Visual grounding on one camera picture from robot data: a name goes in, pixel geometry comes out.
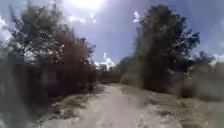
sky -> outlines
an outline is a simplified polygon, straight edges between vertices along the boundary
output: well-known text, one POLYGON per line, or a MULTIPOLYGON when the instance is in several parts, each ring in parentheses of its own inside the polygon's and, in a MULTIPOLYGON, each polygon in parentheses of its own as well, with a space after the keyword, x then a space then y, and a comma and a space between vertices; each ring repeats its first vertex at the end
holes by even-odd
MULTIPOLYGON (((31 0, 33 4, 50 4, 50 0, 31 0)), ((96 44, 96 64, 115 65, 133 51, 138 20, 150 6, 168 5, 175 13, 187 17, 187 24, 200 32, 201 44, 193 51, 204 50, 224 61, 223 0, 57 0, 66 23, 75 33, 96 44)), ((4 29, 10 25, 9 6, 19 14, 27 0, 0 0, 0 40, 10 38, 4 29)))

tree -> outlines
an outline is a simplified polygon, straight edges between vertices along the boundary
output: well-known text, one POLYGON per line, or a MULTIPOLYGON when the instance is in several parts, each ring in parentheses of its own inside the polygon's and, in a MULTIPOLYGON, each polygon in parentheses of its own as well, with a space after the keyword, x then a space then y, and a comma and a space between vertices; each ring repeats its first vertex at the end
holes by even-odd
POLYGON ((42 86, 50 96, 65 96, 80 93, 94 82, 94 46, 61 22, 56 5, 28 4, 19 18, 13 11, 11 17, 14 26, 9 47, 25 62, 27 88, 42 86))
POLYGON ((140 21, 135 43, 135 64, 143 87, 167 91, 172 72, 186 72, 193 64, 190 53, 199 42, 199 33, 187 29, 186 18, 167 6, 151 7, 140 21))

sun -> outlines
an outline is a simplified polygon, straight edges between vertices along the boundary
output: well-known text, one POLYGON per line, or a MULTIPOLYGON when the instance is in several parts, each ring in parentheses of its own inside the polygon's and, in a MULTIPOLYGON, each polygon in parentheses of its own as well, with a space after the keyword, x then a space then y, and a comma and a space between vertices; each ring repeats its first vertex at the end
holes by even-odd
POLYGON ((70 5, 88 10, 99 10, 106 0, 66 0, 70 5))

dirt road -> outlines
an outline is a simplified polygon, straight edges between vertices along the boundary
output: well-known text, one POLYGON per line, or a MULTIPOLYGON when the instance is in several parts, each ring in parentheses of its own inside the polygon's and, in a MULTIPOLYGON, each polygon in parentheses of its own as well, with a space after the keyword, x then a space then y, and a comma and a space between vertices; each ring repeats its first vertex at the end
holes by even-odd
POLYGON ((79 110, 79 118, 47 121, 41 128, 181 128, 175 119, 159 116, 152 107, 139 107, 119 87, 106 86, 87 108, 79 110))

dry grass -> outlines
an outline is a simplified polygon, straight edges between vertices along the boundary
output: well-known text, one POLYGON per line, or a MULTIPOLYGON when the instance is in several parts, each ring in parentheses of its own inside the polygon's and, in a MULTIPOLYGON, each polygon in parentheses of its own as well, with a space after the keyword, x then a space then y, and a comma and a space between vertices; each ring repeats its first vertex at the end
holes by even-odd
POLYGON ((154 105, 160 116, 172 116, 183 128, 224 127, 224 105, 202 102, 196 99, 181 99, 172 95, 159 94, 131 86, 121 86, 122 92, 138 97, 143 106, 154 105))

